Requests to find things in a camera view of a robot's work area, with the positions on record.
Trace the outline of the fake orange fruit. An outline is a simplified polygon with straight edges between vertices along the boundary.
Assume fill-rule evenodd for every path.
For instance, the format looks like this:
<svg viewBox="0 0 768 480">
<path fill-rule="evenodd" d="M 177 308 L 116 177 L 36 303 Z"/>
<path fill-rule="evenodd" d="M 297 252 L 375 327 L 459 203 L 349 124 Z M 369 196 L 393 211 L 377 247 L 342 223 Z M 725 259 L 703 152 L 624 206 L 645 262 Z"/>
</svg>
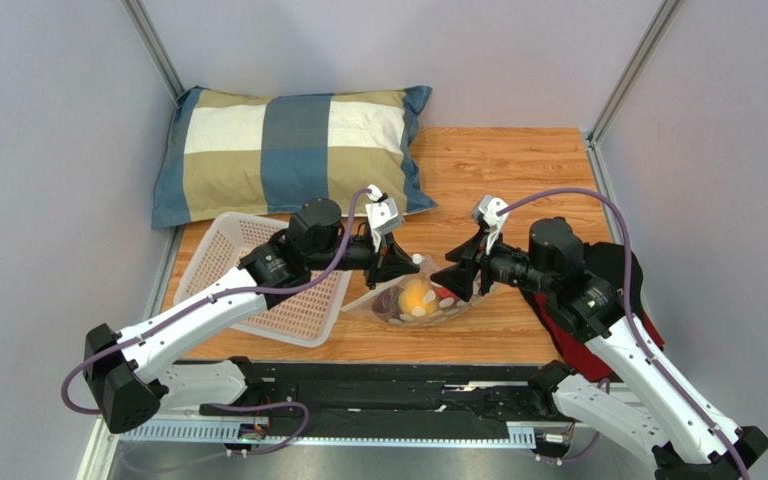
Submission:
<svg viewBox="0 0 768 480">
<path fill-rule="evenodd" d="M 438 296 L 430 282 L 409 280 L 399 296 L 399 307 L 412 318 L 430 317 L 439 310 Z"/>
</svg>

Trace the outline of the clear zip top bag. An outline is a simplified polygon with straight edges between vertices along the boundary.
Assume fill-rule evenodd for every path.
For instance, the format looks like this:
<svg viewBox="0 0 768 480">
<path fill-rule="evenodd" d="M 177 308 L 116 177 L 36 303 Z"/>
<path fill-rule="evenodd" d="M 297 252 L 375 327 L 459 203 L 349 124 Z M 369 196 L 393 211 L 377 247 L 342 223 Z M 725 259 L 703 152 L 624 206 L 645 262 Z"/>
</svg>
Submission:
<svg viewBox="0 0 768 480">
<path fill-rule="evenodd" d="M 403 275 L 378 284 L 374 289 L 341 307 L 353 319 L 377 320 L 402 327 L 428 327 L 452 320 L 480 304 L 479 284 L 473 281 L 473 295 L 464 301 L 431 280 L 438 265 L 430 256 L 414 254 L 418 273 Z"/>
</svg>

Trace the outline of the fake red strawberry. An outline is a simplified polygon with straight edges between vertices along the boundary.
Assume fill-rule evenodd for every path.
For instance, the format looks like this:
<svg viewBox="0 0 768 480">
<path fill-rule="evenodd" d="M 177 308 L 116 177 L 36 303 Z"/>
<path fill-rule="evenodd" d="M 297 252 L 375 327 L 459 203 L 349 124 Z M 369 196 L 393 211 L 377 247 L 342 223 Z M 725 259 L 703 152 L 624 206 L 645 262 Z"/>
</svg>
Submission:
<svg viewBox="0 0 768 480">
<path fill-rule="evenodd" d="M 451 299 L 453 301 L 458 301 L 460 299 L 458 295 L 442 286 L 434 285 L 434 291 L 441 300 Z"/>
</svg>

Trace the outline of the fake purple plum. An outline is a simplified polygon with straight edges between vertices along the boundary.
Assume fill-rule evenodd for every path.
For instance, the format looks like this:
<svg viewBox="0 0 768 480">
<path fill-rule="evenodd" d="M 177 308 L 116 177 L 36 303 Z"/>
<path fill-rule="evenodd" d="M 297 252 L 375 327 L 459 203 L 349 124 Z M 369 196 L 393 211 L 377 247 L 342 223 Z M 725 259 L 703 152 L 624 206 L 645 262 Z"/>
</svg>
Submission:
<svg viewBox="0 0 768 480">
<path fill-rule="evenodd" d="M 385 320 L 397 316 L 401 312 L 399 307 L 399 288 L 390 288 L 378 294 L 371 304 L 371 312 Z"/>
</svg>

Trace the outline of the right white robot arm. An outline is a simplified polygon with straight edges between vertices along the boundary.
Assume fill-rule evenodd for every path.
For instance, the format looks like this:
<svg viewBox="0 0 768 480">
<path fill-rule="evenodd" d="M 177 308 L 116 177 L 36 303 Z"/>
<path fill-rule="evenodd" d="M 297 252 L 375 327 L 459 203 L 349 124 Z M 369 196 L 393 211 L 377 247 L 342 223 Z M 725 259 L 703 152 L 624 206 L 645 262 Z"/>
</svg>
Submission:
<svg viewBox="0 0 768 480">
<path fill-rule="evenodd" d="M 740 426 L 701 395 L 657 347 L 642 321 L 623 310 L 609 281 L 587 269 L 585 245 L 562 217 L 536 221 L 527 250 L 481 225 L 447 253 L 434 283 L 467 301 L 496 283 L 541 294 L 553 324 L 618 375 L 642 403 L 636 409 L 554 361 L 529 385 L 538 409 L 585 422 L 625 448 L 657 479 L 740 479 L 768 450 L 756 426 Z"/>
</svg>

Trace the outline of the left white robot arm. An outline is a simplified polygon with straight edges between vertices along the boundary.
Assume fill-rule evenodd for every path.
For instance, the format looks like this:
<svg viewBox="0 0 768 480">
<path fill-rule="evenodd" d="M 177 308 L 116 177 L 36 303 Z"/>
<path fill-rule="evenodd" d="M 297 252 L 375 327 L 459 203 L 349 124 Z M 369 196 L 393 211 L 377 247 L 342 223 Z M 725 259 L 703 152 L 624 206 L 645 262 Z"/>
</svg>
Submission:
<svg viewBox="0 0 768 480">
<path fill-rule="evenodd" d="M 98 415 L 113 434 L 143 425 L 196 389 L 201 402 L 227 409 L 250 382 L 231 361 L 207 375 L 180 375 L 175 363 L 194 347 L 239 322 L 310 290 L 334 271 L 360 271 L 368 288 L 418 272 L 397 244 L 404 218 L 396 201 L 374 186 L 358 190 L 349 209 L 367 197 L 363 228 L 351 231 L 337 203 L 307 201 L 287 226 L 254 247 L 227 273 L 161 315 L 115 331 L 100 324 L 85 336 L 84 359 L 65 378 L 60 395 L 74 412 Z"/>
</svg>

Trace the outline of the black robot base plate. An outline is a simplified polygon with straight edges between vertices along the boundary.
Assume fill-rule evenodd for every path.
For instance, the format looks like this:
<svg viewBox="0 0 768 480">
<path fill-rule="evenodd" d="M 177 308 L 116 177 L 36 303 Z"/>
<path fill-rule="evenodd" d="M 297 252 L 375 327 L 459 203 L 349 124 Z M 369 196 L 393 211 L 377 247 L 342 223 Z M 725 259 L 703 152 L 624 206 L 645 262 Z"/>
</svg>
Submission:
<svg viewBox="0 0 768 480">
<path fill-rule="evenodd" d="M 241 422 L 259 437 L 316 436 L 490 438 L 507 423 L 530 426 L 569 417 L 551 402 L 572 368 L 434 364 L 253 363 L 241 367 L 250 384 L 227 409 L 201 402 L 205 390 L 173 401 L 162 413 L 196 420 Z M 181 361 L 180 375 L 207 375 L 219 362 Z"/>
</svg>

